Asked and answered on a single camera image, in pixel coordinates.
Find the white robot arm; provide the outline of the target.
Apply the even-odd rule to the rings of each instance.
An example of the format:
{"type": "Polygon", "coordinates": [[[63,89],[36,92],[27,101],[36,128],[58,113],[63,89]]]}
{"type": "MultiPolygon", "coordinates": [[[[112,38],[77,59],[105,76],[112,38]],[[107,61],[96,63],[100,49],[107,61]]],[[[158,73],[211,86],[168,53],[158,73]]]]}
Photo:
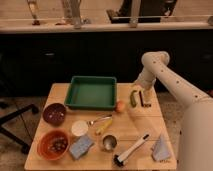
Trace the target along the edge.
{"type": "Polygon", "coordinates": [[[135,80],[144,90],[159,80],[182,104],[177,171],[213,171],[213,98],[167,67],[166,51],[146,52],[135,80]]]}

